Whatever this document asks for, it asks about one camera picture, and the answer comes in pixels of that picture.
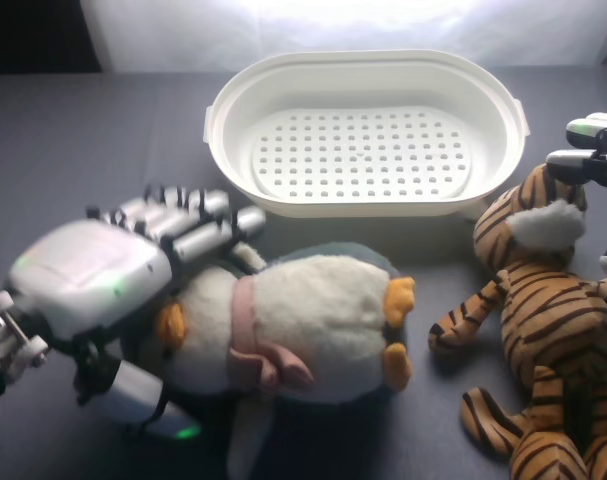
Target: black background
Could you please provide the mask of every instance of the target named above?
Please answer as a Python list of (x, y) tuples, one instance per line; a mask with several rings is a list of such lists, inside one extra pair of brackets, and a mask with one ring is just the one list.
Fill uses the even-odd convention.
[(0, 0), (0, 73), (98, 71), (78, 0)]

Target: penguin's belly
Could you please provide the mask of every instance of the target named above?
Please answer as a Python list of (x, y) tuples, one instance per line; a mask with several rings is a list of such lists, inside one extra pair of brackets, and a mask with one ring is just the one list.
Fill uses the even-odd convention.
[(256, 335), (291, 350), (314, 387), (284, 396), (341, 403), (383, 383), (383, 301), (390, 277), (349, 257), (315, 256), (255, 278)]

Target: stuffed animal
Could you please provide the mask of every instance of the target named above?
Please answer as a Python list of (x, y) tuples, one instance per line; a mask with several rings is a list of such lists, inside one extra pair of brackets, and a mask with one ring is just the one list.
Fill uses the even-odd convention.
[[(159, 313), (142, 356), (156, 356), (161, 376), (191, 394), (247, 394), (228, 454), (228, 475), (238, 480), (269, 432), (275, 396), (339, 404), (382, 385), (405, 388), (412, 366), (398, 334), (414, 281), (356, 244), (298, 251), (269, 266), (247, 245), (233, 253), (258, 273), (202, 271)], [(171, 354), (162, 358), (159, 346)]]
[[(475, 388), (463, 395), (460, 416), (478, 444), (511, 455), (515, 480), (607, 480), (607, 278), (589, 282), (565, 271), (586, 207), (581, 186), (535, 168), (474, 228), (476, 255), (493, 280), (430, 330), (434, 352), (456, 354), (501, 309), (505, 357), (531, 403), (510, 416)], [(589, 415), (570, 409), (567, 400), (579, 391), (588, 392), (591, 407), (583, 455), (567, 434), (568, 423)]]

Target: white curtain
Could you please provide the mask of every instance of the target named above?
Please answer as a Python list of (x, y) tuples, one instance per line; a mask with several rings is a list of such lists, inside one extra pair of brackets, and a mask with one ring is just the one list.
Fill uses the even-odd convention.
[(483, 65), (591, 65), (607, 0), (82, 0), (116, 72), (237, 71), (284, 52), (430, 48)]

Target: tabletop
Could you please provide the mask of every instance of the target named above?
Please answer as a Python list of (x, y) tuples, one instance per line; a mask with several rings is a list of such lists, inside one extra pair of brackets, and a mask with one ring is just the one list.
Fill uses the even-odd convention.
[[(568, 148), (568, 121), (607, 112), (607, 67), (491, 69), (523, 102), (530, 125), (525, 152), (504, 190), (546, 155)], [(0, 77), (0, 284), (13, 260), (41, 235), (80, 218), (89, 204), (113, 207), (149, 182), (227, 190), (248, 204), (202, 143), (205, 108), (230, 75), (74, 75)], [(587, 234), (572, 269), (603, 276), (607, 189), (586, 187)], [(384, 404), (327, 410), (280, 405), (253, 478), (507, 478), (507, 462), (484, 455), (458, 420), (466, 390), (482, 386), (509, 410), (527, 399), (510, 375), (498, 314), (456, 365), (427, 347), (430, 326), (485, 284), (472, 250), (472, 225), (457, 216), (413, 219), (289, 219), (268, 215), (255, 242), (268, 259), (333, 240), (386, 255), (416, 280), (407, 319), (414, 378)], [(192, 441), (128, 444), (121, 429), (75, 402), (74, 365), (52, 353), (0, 398), (0, 479), (223, 478), (228, 428)]]

